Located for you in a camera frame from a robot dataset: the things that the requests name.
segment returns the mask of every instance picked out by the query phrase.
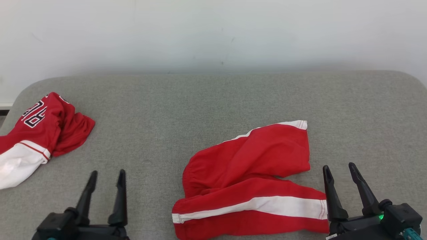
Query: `white fabric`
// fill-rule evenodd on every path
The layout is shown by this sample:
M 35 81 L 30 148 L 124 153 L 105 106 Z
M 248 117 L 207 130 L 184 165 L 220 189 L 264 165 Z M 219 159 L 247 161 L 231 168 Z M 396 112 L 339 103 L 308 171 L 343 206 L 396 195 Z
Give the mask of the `white fabric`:
M 292 122 L 281 122 L 281 123 L 274 123 L 274 124 L 289 125 L 289 126 L 294 126 L 296 128 L 302 129 L 302 130 L 307 130 L 307 121 L 304 121 L 304 120 L 296 120 L 296 121 L 292 121 Z M 223 143 L 228 142 L 228 141 L 232 141 L 232 140 L 236 140 L 238 138 L 249 137 L 251 132 L 254 131 L 255 129 L 252 129 L 248 133 L 243 134 L 243 135 L 239 135 L 233 139 L 223 141 Z
M 326 200 L 303 199 L 293 196 L 255 197 L 243 203 L 213 210 L 188 214 L 172 214 L 173 223 L 184 223 L 192 219 L 218 216 L 245 210 L 255 210 L 288 217 L 327 219 Z
M 49 150 L 47 150 L 46 148 L 38 145 L 37 143 L 33 143 L 32 141 L 28 141 L 28 140 L 23 140 L 23 141 L 21 141 L 19 143 L 23 143 L 24 145 L 28 145 L 29 147 L 32 147 L 35 150 L 43 153 L 47 157 L 47 159 L 45 159 L 45 161 L 43 161 L 42 164 L 47 163 L 47 160 L 50 159 L 50 152 L 49 152 Z
M 44 149 L 41 146 L 27 141 L 35 149 Z M 16 187 L 25 181 L 47 159 L 42 153 L 23 144 L 16 144 L 0 155 L 0 189 Z

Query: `red pants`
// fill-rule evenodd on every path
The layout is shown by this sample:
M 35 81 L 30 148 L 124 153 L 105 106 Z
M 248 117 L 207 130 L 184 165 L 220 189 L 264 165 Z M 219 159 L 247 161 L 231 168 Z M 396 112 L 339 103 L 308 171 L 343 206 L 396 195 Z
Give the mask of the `red pants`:
M 325 194 L 275 177 L 310 169 L 306 129 L 306 121 L 277 123 L 196 153 L 172 209 L 176 236 L 328 233 Z

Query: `white wall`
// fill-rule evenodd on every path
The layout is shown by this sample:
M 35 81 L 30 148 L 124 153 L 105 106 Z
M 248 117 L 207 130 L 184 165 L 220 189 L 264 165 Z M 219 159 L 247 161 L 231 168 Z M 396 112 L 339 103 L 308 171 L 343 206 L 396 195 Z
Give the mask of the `white wall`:
M 1 0 L 0 104 L 81 73 L 401 70 L 427 84 L 425 0 Z

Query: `gray fabric surface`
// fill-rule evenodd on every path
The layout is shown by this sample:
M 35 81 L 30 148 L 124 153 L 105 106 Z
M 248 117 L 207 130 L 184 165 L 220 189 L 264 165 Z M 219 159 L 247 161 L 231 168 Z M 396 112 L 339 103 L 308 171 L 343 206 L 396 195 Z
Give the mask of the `gray fabric surface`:
M 6 116 L 0 116 L 0 128 L 3 125 L 3 122 L 5 119 L 6 119 Z
M 49 212 L 74 206 L 99 171 L 91 223 L 107 222 L 119 169 L 127 171 L 128 233 L 133 240 L 175 239 L 171 209 L 184 197 L 182 171 L 197 151 L 272 123 L 307 120 L 311 170 L 294 182 L 323 191 L 328 164 L 351 216 L 362 204 L 348 170 L 356 163 L 378 200 L 407 202 L 427 217 L 427 90 L 394 71 L 235 76 L 76 76 L 25 89 L 7 116 L 19 116 L 55 91 L 96 121 L 86 143 L 53 158 L 21 185 L 0 190 L 1 239 L 30 239 Z M 306 240 L 306 231 L 218 239 Z

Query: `folded clothing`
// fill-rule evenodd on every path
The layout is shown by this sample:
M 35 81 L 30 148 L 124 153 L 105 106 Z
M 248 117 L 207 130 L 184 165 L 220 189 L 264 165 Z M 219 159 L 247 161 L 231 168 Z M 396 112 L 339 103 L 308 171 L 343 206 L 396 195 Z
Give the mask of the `folded clothing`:
M 27 179 L 51 155 L 70 152 L 85 141 L 95 121 L 50 93 L 27 109 L 6 136 L 0 136 L 0 189 Z
M 182 175 L 185 198 L 172 209 L 176 236 L 328 233 L 325 194 L 276 178 L 308 171 L 309 155 L 302 120 L 256 128 L 196 153 Z

